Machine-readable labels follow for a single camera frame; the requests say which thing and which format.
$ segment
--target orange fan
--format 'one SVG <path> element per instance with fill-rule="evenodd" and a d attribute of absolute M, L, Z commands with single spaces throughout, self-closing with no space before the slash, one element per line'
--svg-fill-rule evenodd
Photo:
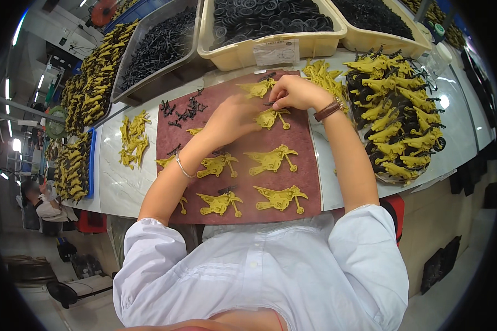
<path fill-rule="evenodd" d="M 92 23 L 96 26 L 104 26 L 111 21 L 116 12 L 116 0 L 99 1 L 90 14 Z"/>

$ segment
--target white shirt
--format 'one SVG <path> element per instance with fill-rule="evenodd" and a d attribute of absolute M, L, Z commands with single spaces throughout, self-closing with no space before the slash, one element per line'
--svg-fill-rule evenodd
<path fill-rule="evenodd" d="M 47 222 L 68 222 L 77 221 L 77 216 L 73 213 L 73 209 L 65 205 L 61 205 L 60 209 L 55 209 L 51 203 L 46 199 L 46 196 L 41 194 L 39 198 L 43 201 L 40 206 L 37 207 L 36 212 L 40 218 Z"/>
<path fill-rule="evenodd" d="M 116 314 L 126 327 L 161 326 L 264 307 L 290 331 L 397 330 L 409 280 L 391 216 L 357 208 L 329 237 L 328 223 L 330 213 L 245 225 L 186 255 L 177 231 L 140 220 L 127 231 L 114 278 Z"/>

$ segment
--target clear plastic jar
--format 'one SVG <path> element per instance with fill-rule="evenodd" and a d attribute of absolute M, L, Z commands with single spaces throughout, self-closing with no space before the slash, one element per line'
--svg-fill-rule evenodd
<path fill-rule="evenodd" d="M 436 78 L 444 72 L 452 60 L 451 52 L 439 42 L 432 48 L 427 60 L 425 60 L 424 67 L 429 75 Z"/>

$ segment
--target wristwatch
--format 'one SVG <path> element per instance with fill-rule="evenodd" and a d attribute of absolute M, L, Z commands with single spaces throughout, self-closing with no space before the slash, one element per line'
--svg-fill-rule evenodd
<path fill-rule="evenodd" d="M 327 105 L 323 110 L 319 111 L 318 113 L 315 113 L 313 117 L 317 122 L 322 121 L 324 118 L 328 117 L 329 115 L 333 114 L 337 110 L 341 110 L 343 108 L 342 103 L 336 98 L 333 100 L 332 103 Z"/>

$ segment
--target maroon cloth mat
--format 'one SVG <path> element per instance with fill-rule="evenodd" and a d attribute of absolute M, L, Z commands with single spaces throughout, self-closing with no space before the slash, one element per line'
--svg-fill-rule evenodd
<path fill-rule="evenodd" d="M 187 129 L 197 129 L 205 126 L 203 123 L 207 121 L 212 115 L 213 111 L 219 106 L 220 103 L 225 101 L 228 96 L 234 94 L 247 94 L 236 84 L 242 83 L 256 83 L 259 78 L 265 76 L 259 75 L 246 75 L 243 77 L 232 79 L 231 81 L 207 87 L 202 91 L 202 95 L 197 96 L 197 92 L 182 96 L 175 100 L 169 100 L 170 106 L 176 105 L 176 111 L 183 113 L 189 108 L 191 96 L 196 96 L 195 100 L 208 106 L 203 112 L 197 112 L 197 115 L 185 121 L 179 121 L 182 128 L 176 126 L 169 126 L 168 121 L 174 122 L 178 116 L 173 112 L 172 115 L 164 117 L 163 112 L 159 111 L 158 114 L 158 129 L 157 129 L 157 144 L 156 155 L 157 159 L 166 159 L 166 155 L 173 150 L 179 143 L 182 147 L 193 137 Z M 281 76 L 299 75 L 299 71 L 283 71 L 276 70 L 276 76 L 273 78 L 278 80 Z M 263 98 L 254 97 L 261 108 L 261 111 L 267 110 L 270 106 L 263 105 L 268 102 L 270 90 Z M 172 223 L 200 223 L 200 224 L 236 224 L 236 223 L 261 223 L 261 222 L 277 222 L 289 221 L 302 217 L 312 217 L 321 212 L 321 198 L 318 182 L 318 168 L 311 141 L 309 120 L 307 112 L 298 109 L 288 109 L 291 114 L 283 114 L 286 123 L 291 125 L 289 130 L 284 130 L 282 122 L 279 117 L 276 118 L 274 125 L 270 130 L 264 128 L 260 132 L 252 132 L 249 135 L 243 136 L 236 142 L 225 146 L 224 150 L 229 152 L 232 156 L 236 157 L 239 162 L 231 162 L 232 168 L 237 171 L 236 178 L 231 177 L 231 170 L 228 165 L 219 175 L 207 175 L 203 178 L 194 178 L 186 188 L 184 197 L 187 203 L 184 207 L 187 210 L 186 215 L 180 213 L 180 204 L 175 208 L 171 215 L 170 222 Z M 280 168 L 276 173 L 265 170 L 264 172 L 251 176 L 249 175 L 249 168 L 260 165 L 256 161 L 251 160 L 244 152 L 268 152 L 285 144 L 289 149 L 294 149 L 298 155 L 289 154 L 291 163 L 298 166 L 296 172 L 289 170 L 289 164 L 284 159 L 281 162 Z M 157 171 L 163 168 L 157 165 Z M 205 170 L 204 166 L 200 166 L 198 170 Z M 237 185 L 233 192 L 238 196 L 243 203 L 235 202 L 242 216 L 237 218 L 234 216 L 235 210 L 232 205 L 229 205 L 226 212 L 221 216 L 216 213 L 201 215 L 200 209 L 202 207 L 209 207 L 196 193 L 219 196 L 217 192 L 219 189 L 226 188 L 230 185 Z M 260 186 L 266 189 L 274 189 L 281 191 L 282 189 L 290 188 L 296 185 L 301 192 L 305 193 L 308 197 L 306 200 L 303 197 L 298 197 L 298 202 L 304 208 L 303 214 L 296 213 L 296 203 L 294 199 L 290 202 L 289 206 L 280 212 L 279 209 L 269 208 L 265 210 L 256 209 L 256 202 L 268 202 L 269 200 L 263 195 L 258 193 L 257 189 L 252 186 Z"/>

